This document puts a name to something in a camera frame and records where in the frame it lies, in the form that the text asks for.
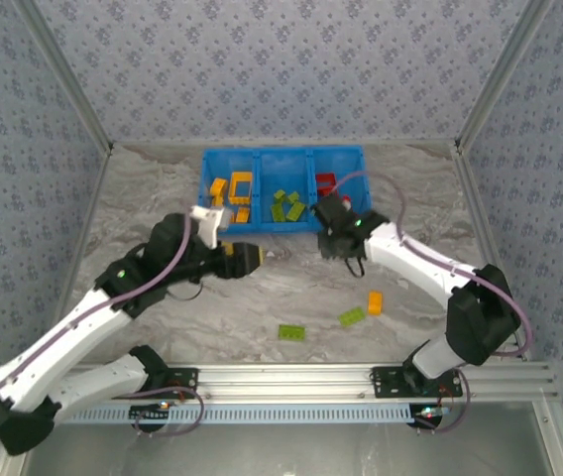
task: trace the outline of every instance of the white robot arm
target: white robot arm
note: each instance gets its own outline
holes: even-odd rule
[[[325,258],[362,259],[386,266],[418,285],[447,311],[446,332],[423,343],[403,363],[415,392],[427,382],[465,363],[482,365],[518,329],[519,319],[506,302],[471,279],[488,281],[510,296],[504,274],[495,266],[482,270],[452,260],[417,242],[398,236],[396,225],[370,210],[362,215],[346,207],[338,196],[323,197],[312,211],[323,225],[319,248]],[[410,248],[446,265],[424,260]]]
[[[164,387],[169,369],[149,346],[135,347],[90,372],[65,375],[107,336],[165,298],[173,283],[199,283],[208,274],[242,278],[260,266],[264,254],[256,245],[218,246],[217,231],[226,228],[230,220],[227,210],[194,206],[190,217],[194,221],[182,258],[158,284],[118,304],[106,304],[78,321],[87,310],[137,289],[166,268],[183,240],[184,220],[188,218],[182,214],[167,215],[154,227],[149,242],[112,263],[64,319],[0,366],[0,440],[9,454],[32,449],[56,423],[98,402]]]

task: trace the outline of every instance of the blue bin compartment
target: blue bin compartment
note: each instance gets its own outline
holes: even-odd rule
[[[231,174],[251,172],[251,212],[249,223],[233,223],[224,234],[314,232],[321,225],[310,213],[309,207],[317,201],[315,174],[333,173],[337,181],[355,171],[365,170],[363,149],[359,146],[274,147],[261,149],[209,149],[205,151],[200,172],[198,204],[211,206],[209,189],[216,178],[228,182],[224,204],[234,213],[238,206],[228,202]],[[282,189],[286,194],[299,193],[299,201],[306,210],[296,222],[273,222],[271,205],[273,195]],[[351,178],[337,190],[348,195],[352,208],[362,213],[372,207],[367,177]],[[284,213],[290,205],[285,203]]]
[[[337,183],[347,174],[365,170],[363,148],[359,146],[319,147],[312,151],[314,173],[332,173]],[[340,197],[348,195],[352,200],[352,209],[363,213],[372,208],[370,181],[367,176],[350,178],[337,188]]]
[[[311,189],[311,154],[305,148],[274,148],[260,150],[260,212],[263,232],[310,231],[312,220],[309,206],[315,202],[316,190]],[[299,201],[306,205],[297,221],[274,222],[271,206],[278,190],[290,195],[299,194]],[[291,204],[283,204],[283,213],[290,211]]]
[[[232,223],[226,234],[254,233],[259,228],[259,195],[256,192],[257,170],[256,157],[251,149],[209,149],[204,152],[202,168],[200,172],[200,186],[198,192],[198,204],[204,207],[211,206],[211,195],[209,189],[215,179],[226,179],[227,189],[224,194],[224,206],[237,216],[238,208],[247,205],[231,205],[229,203],[229,190],[231,188],[231,174],[234,172],[250,172],[253,174],[251,182],[251,211],[248,223]],[[246,183],[238,183],[237,194],[246,195],[248,186]]]

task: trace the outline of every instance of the wall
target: wall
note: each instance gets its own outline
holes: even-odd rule
[[[456,137],[525,0],[40,0],[114,141]]]
[[[10,0],[0,0],[0,362],[53,318],[100,167]]]
[[[555,2],[469,153],[535,356],[563,393],[563,1]]]

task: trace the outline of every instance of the gray marble floor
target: gray marble floor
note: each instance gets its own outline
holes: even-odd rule
[[[203,149],[115,147],[73,301],[111,261],[146,241],[164,215],[195,202]],[[399,203],[384,177],[397,179],[409,199],[407,232],[444,254],[481,264],[447,145],[367,145],[365,152],[376,210],[395,217]],[[239,239],[269,251],[253,275],[208,278],[201,296],[190,302],[167,298],[111,336],[87,361],[111,360],[142,343],[172,362],[399,361],[444,329],[442,309],[422,290],[373,265],[363,280],[353,278],[343,263],[320,258],[314,235]],[[366,306],[370,290],[383,293],[383,314],[342,328],[337,316]],[[172,289],[182,298],[195,291],[189,284]],[[279,341],[282,323],[305,326],[306,340]]]

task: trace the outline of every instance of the toy brick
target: toy brick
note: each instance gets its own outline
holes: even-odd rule
[[[298,202],[298,201],[299,201],[299,193],[296,192],[296,191],[294,191],[293,193],[291,193],[291,194],[287,197],[287,200],[288,200],[290,203],[296,203],[296,202]]]
[[[363,319],[365,319],[365,313],[360,307],[355,307],[354,309],[350,309],[339,316],[339,322],[341,322],[341,325],[343,325],[344,327],[348,327],[352,324],[356,324],[357,322],[360,322]]]
[[[300,201],[296,201],[288,211],[285,219],[288,221],[297,221],[301,216],[301,213],[303,213],[303,210],[305,210],[305,205]]]
[[[249,184],[249,194],[237,196],[238,183],[245,181]],[[250,172],[234,172],[231,174],[231,186],[229,188],[229,203],[232,205],[250,205],[251,187],[253,186],[253,174]]]
[[[238,215],[235,218],[236,223],[248,223],[249,222],[249,214],[251,212],[250,208],[245,206],[241,206],[238,208]]]
[[[379,315],[383,310],[383,293],[370,291],[368,296],[368,314]]]
[[[285,215],[283,213],[283,205],[281,203],[276,203],[271,206],[271,214],[273,215],[273,221],[276,223],[285,222]]]
[[[224,178],[216,178],[211,185],[209,193],[211,196],[222,196],[226,192],[228,182]]]
[[[280,340],[294,340],[301,342],[305,339],[305,327],[300,325],[281,324],[278,337]]]
[[[286,199],[285,191],[280,188],[273,194],[273,199],[275,200],[275,203],[283,203]]]

